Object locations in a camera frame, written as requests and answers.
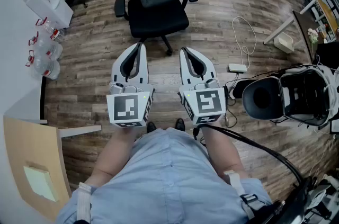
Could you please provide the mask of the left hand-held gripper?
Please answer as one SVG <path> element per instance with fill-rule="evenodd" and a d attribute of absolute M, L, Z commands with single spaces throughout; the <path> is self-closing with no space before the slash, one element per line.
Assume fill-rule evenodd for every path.
<path fill-rule="evenodd" d="M 128 84 L 136 80 L 140 84 Z M 146 47 L 138 42 L 127 48 L 114 62 L 110 94 L 106 96 L 110 123 L 121 128 L 147 124 L 154 87 L 148 84 Z"/>

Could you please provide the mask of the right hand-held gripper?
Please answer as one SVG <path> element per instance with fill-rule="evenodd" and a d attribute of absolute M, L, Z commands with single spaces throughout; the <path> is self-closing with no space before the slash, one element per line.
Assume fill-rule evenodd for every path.
<path fill-rule="evenodd" d="M 214 64 L 202 53 L 180 50 L 181 103 L 194 126 L 216 122 L 226 113 L 225 89 L 219 86 Z M 193 79 L 206 81 L 193 84 Z"/>

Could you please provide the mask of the person's right forearm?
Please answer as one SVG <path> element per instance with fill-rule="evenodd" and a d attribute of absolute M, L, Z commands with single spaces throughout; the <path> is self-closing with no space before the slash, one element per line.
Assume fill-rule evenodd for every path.
<path fill-rule="evenodd" d="M 249 178 L 238 150 L 227 135 L 209 127 L 203 127 L 202 133 L 210 162 L 220 177 L 224 172 L 234 171 L 241 179 Z"/>

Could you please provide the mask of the person's left forearm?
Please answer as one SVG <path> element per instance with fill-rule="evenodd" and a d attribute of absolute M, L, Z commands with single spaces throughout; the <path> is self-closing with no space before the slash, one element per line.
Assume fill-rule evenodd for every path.
<path fill-rule="evenodd" d="M 137 128 L 118 128 L 101 151 L 85 184 L 100 187 L 115 177 L 128 162 L 137 135 Z"/>

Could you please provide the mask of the white power adapter box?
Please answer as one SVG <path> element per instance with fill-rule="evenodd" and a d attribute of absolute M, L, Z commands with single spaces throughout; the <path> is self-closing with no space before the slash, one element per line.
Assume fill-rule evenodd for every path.
<path fill-rule="evenodd" d="M 247 67 L 244 64 L 229 64 L 229 71 L 233 73 L 246 73 Z"/>

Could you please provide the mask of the cluster of clear water bottles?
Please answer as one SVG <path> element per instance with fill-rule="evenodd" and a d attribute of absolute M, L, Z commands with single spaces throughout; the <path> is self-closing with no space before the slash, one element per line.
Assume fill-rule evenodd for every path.
<path fill-rule="evenodd" d="M 63 52 L 61 41 L 64 31 L 59 25 L 45 17 L 35 23 L 36 33 L 28 40 L 29 56 L 25 64 L 35 75 L 56 80 L 60 74 L 58 59 Z"/>

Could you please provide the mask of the white plastic bin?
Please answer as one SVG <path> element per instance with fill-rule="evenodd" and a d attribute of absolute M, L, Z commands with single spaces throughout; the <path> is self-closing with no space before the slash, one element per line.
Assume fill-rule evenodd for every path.
<path fill-rule="evenodd" d="M 274 46 L 285 53 L 294 52 L 293 39 L 284 32 L 274 38 Z"/>

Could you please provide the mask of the white cardboard box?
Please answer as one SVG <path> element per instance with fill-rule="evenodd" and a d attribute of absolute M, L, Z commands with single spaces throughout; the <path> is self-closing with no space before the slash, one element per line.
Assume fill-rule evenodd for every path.
<path fill-rule="evenodd" d="M 74 14 L 65 0 L 27 0 L 26 5 L 41 19 L 56 22 L 62 29 L 69 27 Z"/>

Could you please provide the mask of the white-legged table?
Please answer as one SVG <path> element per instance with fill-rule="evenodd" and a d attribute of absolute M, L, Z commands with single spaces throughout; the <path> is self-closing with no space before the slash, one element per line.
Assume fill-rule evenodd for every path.
<path fill-rule="evenodd" d="M 307 13 L 309 9 L 313 6 L 318 5 L 320 9 L 323 11 L 323 14 L 317 19 L 313 19 L 310 14 Z M 263 44 L 267 45 L 270 41 L 274 40 L 278 35 L 283 33 L 286 28 L 293 23 L 295 23 L 298 32 L 301 35 L 301 41 L 306 46 L 306 50 L 308 52 L 310 61 L 313 60 L 315 51 L 317 47 L 312 47 L 312 44 L 309 40 L 308 29 L 317 29 L 319 27 L 318 21 L 322 18 L 326 18 L 328 26 L 330 30 L 333 32 L 334 38 L 329 41 L 334 41 L 336 39 L 336 34 L 339 32 L 339 26 L 337 19 L 334 17 L 334 14 L 330 10 L 330 8 L 325 4 L 322 0 L 311 0 L 311 2 L 299 13 L 296 11 L 292 11 L 291 16 L 280 25 L 274 32 L 272 32 L 264 41 Z"/>

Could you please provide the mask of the person's light blue shirt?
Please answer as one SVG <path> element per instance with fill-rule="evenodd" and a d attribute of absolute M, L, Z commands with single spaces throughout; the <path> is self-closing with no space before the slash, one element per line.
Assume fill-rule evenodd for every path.
<path fill-rule="evenodd" d="M 239 176 L 239 182 L 255 208 L 272 204 L 260 180 Z M 250 212 L 229 179 L 215 171 L 205 141 L 173 127 L 137 135 L 124 168 L 100 187 L 80 185 L 56 222 L 245 224 Z"/>

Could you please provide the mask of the small flower bunch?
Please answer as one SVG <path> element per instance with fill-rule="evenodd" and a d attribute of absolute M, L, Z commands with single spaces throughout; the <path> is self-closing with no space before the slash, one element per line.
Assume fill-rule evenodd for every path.
<path fill-rule="evenodd" d="M 307 33 L 311 44 L 316 44 L 318 42 L 318 32 L 316 30 L 309 28 Z"/>

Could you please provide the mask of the light wooden board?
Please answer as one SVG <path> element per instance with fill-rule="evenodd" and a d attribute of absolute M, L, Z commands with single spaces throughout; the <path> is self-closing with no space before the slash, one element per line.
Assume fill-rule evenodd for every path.
<path fill-rule="evenodd" d="M 51 221 L 70 199 L 71 190 L 66 174 L 61 137 L 56 127 L 3 119 L 7 156 L 21 198 Z M 58 201 L 34 193 L 24 172 L 24 166 L 48 171 Z"/>

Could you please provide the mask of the pale yellow note pad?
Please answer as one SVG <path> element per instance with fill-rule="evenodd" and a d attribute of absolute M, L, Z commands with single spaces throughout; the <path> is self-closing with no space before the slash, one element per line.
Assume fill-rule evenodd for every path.
<path fill-rule="evenodd" d="M 33 162 L 26 162 L 23 169 L 26 179 L 35 194 L 50 201 L 59 201 L 59 196 L 52 182 L 51 175 L 45 166 Z"/>

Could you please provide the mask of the white metal frame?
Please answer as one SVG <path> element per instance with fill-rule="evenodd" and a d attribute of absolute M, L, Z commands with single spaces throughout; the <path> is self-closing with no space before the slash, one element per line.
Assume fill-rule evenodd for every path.
<path fill-rule="evenodd" d="M 101 125 L 94 125 L 94 126 L 85 126 L 85 127 L 77 127 L 77 128 L 59 129 L 59 134 L 61 138 L 66 138 L 66 137 L 72 137 L 72 136 L 97 132 L 101 130 L 102 130 Z"/>

